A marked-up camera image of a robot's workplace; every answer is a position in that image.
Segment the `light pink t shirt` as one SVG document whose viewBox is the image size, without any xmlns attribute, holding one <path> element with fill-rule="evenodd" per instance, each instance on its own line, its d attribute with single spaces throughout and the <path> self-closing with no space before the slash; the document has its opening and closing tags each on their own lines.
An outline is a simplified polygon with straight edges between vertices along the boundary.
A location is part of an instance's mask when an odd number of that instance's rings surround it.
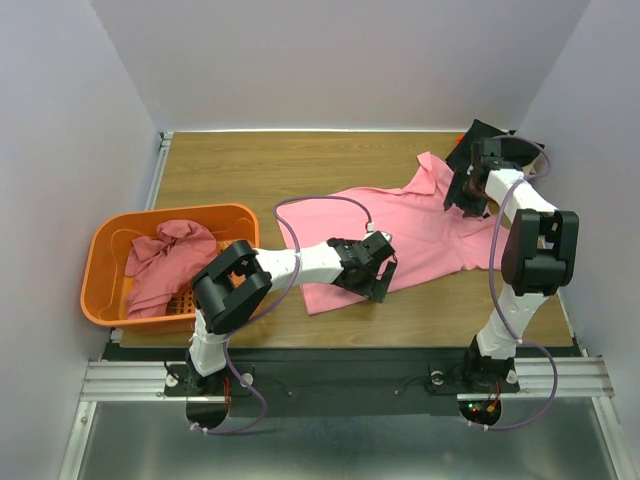
<svg viewBox="0 0 640 480">
<path fill-rule="evenodd" d="M 419 167 L 402 188 L 357 187 L 340 194 L 365 206 L 378 230 L 392 235 L 398 266 L 391 292 L 429 282 L 461 270 L 489 266 L 496 218 L 465 218 L 443 202 L 453 172 L 435 155 L 417 157 Z M 279 214 L 292 227 L 303 247 L 329 238 L 360 239 L 366 214 L 345 201 L 305 200 L 285 205 Z"/>
</svg>

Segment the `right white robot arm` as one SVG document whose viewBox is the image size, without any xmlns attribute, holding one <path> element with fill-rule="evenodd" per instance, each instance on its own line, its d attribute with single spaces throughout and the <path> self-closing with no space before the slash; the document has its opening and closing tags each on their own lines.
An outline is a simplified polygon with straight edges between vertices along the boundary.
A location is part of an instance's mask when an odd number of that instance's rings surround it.
<svg viewBox="0 0 640 480">
<path fill-rule="evenodd" d="M 490 289 L 494 310 L 474 336 L 460 366 L 463 384 L 482 390 L 489 384 L 517 381 L 514 358 L 537 310 L 572 279 L 579 217 L 546 201 L 531 185 L 530 175 L 502 152 L 510 136 L 482 138 L 470 147 L 467 167 L 454 171 L 443 206 L 479 217 L 487 204 L 499 205 L 499 219 L 510 229 L 506 244 L 492 233 L 489 270 L 499 271 L 502 288 Z"/>
</svg>

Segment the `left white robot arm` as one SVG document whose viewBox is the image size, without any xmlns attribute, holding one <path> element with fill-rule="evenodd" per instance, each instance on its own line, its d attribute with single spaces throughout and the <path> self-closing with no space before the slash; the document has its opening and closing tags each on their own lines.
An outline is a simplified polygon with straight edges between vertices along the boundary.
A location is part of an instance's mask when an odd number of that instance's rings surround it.
<svg viewBox="0 0 640 480">
<path fill-rule="evenodd" d="M 194 334 L 188 350 L 188 382 L 199 393 L 215 392 L 227 361 L 223 346 L 249 324 L 273 291 L 326 284 L 381 303 L 397 266 L 392 235 L 367 233 L 362 240 L 331 238 L 300 250 L 264 250 L 236 241 L 192 279 Z"/>
</svg>

